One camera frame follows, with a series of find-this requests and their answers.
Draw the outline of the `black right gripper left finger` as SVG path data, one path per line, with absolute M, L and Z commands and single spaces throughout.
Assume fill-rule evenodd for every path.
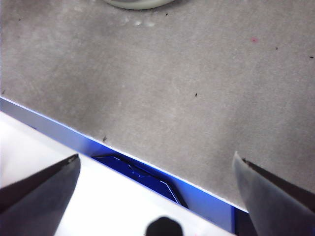
M 75 190 L 81 162 L 74 154 L 0 190 L 2 236 L 53 236 Z

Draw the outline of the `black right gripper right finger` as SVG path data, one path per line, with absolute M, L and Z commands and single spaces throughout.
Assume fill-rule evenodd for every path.
M 259 236 L 313 236 L 315 195 L 256 164 L 233 157 L 238 189 Z

